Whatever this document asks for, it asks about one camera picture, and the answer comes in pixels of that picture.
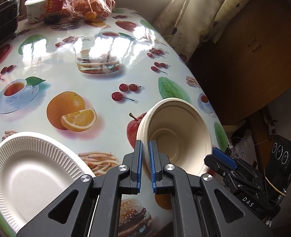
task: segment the cabinet handle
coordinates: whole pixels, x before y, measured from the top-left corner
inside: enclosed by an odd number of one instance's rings
[[[260,46],[262,46],[261,44],[258,44],[253,50],[252,50],[252,52],[255,52],[255,50],[258,48],[258,47],[260,47]]]
[[[250,41],[250,42],[248,43],[247,47],[250,47],[251,44],[252,44],[253,42],[255,42],[255,41],[256,41],[256,38],[254,38],[252,41]]]

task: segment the jar lid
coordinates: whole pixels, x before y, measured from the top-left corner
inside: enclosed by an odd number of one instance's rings
[[[46,0],[27,0],[25,2],[25,5],[31,5],[31,4],[35,4],[35,3],[39,3],[39,2],[45,2]]]

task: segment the bag of oranges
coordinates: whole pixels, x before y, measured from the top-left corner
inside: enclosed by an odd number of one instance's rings
[[[87,21],[103,20],[115,8],[114,0],[65,0],[62,14]]]

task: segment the red label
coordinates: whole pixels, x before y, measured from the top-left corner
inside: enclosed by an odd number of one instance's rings
[[[63,0],[47,0],[46,13],[61,11],[63,7]]]

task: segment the blue gripper pad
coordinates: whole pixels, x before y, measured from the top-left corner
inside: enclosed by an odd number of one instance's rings
[[[138,159],[138,171],[137,171],[137,190],[138,190],[138,193],[140,193],[140,189],[141,189],[142,149],[143,149],[143,145],[141,142],[139,159]]]
[[[220,151],[218,148],[212,148],[212,154],[220,161],[222,161],[224,164],[226,164],[230,169],[236,170],[237,165],[234,161],[234,159],[230,158],[228,155],[226,155],[224,152]]]
[[[153,146],[152,142],[149,143],[150,148],[150,163],[151,163],[151,181],[152,181],[152,189],[153,192],[156,192],[156,181],[155,181],[155,165],[154,165],[154,156],[153,156]]]

